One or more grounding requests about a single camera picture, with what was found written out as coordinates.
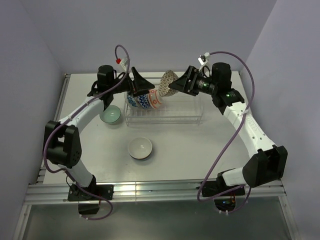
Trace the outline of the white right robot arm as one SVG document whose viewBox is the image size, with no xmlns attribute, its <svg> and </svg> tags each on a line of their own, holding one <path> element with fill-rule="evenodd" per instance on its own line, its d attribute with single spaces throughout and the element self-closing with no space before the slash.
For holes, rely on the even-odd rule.
<svg viewBox="0 0 320 240">
<path fill-rule="evenodd" d="M 199 93 L 212 97 L 213 104 L 236 129 L 249 155 L 244 167 L 229 169 L 217 176 L 216 189 L 222 195 L 229 194 L 234 186 L 258 187 L 283 177 L 288 151 L 276 144 L 264 133 L 239 91 L 232 88 L 232 71 L 227 63 L 218 62 L 211 68 L 211 76 L 204 77 L 194 66 L 169 84 L 169 88 L 191 96 Z"/>
</svg>

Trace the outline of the blue floral bowl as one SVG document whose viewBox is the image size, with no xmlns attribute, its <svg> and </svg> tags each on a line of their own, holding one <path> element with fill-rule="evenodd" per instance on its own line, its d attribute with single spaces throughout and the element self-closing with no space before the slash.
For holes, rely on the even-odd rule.
<svg viewBox="0 0 320 240">
<path fill-rule="evenodd" d="M 131 96 L 129 92 L 126 92 L 125 100 L 126 100 L 127 105 L 130 108 L 134 109 L 134 108 L 138 108 L 140 106 L 139 103 L 136 101 L 136 99 L 133 96 Z"/>
</svg>

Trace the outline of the orange floral bowl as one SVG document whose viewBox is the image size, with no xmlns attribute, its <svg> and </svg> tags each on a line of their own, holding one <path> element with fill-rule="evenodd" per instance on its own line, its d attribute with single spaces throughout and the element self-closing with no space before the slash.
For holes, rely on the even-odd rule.
<svg viewBox="0 0 320 240">
<path fill-rule="evenodd" d="M 149 90 L 149 93 L 147 94 L 147 99 L 151 108 L 155 110 L 159 109 L 164 103 L 164 100 L 160 96 L 158 89 L 155 88 Z"/>
</svg>

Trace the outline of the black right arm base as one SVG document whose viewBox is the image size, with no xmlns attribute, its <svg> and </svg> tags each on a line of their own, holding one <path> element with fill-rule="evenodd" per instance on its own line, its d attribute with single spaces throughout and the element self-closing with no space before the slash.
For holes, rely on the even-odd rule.
<svg viewBox="0 0 320 240">
<path fill-rule="evenodd" d="M 204 184 L 200 195 L 202 198 L 209 198 L 225 191 L 228 192 L 219 195 L 213 201 L 219 213 L 229 214 L 236 209 L 236 197 L 246 194 L 244 187 L 226 186 L 224 183 L 218 183 L 217 180 L 211 180 Z"/>
</svg>

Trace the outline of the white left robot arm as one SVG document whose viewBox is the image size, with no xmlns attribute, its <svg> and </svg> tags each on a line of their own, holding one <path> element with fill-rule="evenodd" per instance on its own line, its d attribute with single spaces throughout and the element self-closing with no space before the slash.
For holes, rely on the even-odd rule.
<svg viewBox="0 0 320 240">
<path fill-rule="evenodd" d="M 86 200 L 96 197 L 98 188 L 95 177 L 81 160 L 82 146 L 80 134 L 99 114 L 106 110 L 115 94 L 128 93 L 133 97 L 147 94 L 155 86 L 143 78 L 135 67 L 116 74 L 110 65 L 98 68 L 97 80 L 91 85 L 84 102 L 72 113 L 59 121 L 49 121 L 45 125 L 43 142 L 43 161 L 59 166 L 54 174 L 64 171 L 73 182 L 80 186 L 79 194 Z"/>
</svg>

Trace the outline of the orange geometric patterned bowl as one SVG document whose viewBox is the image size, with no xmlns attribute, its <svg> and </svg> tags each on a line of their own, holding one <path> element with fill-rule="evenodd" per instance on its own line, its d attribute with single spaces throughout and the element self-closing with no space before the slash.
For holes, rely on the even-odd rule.
<svg viewBox="0 0 320 240">
<path fill-rule="evenodd" d="M 139 103 L 140 107 L 144 110 L 147 110 L 151 107 L 147 94 L 136 96 L 134 99 Z"/>
</svg>

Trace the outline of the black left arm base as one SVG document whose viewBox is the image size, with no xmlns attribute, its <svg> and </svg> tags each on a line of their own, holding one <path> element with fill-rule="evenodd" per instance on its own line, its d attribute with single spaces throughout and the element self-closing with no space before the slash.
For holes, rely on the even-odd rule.
<svg viewBox="0 0 320 240">
<path fill-rule="evenodd" d="M 67 201 L 78 202 L 80 217 L 97 221 L 109 217 L 113 212 L 113 204 L 110 202 L 113 199 L 113 193 L 114 185 L 112 184 L 95 185 L 93 187 L 78 187 L 76 184 L 72 184 L 69 187 Z M 102 202 L 109 204 L 109 212 L 104 216 L 93 217 L 99 212 Z"/>
</svg>

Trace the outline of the brown patterned bowl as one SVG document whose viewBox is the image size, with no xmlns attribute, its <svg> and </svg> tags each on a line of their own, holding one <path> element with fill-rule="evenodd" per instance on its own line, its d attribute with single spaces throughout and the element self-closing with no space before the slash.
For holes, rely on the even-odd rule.
<svg viewBox="0 0 320 240">
<path fill-rule="evenodd" d="M 158 87 L 158 92 L 161 97 L 171 97 L 175 95 L 178 91 L 171 89 L 169 85 L 176 81 L 178 76 L 172 70 L 167 70 L 160 79 L 160 84 Z"/>
</svg>

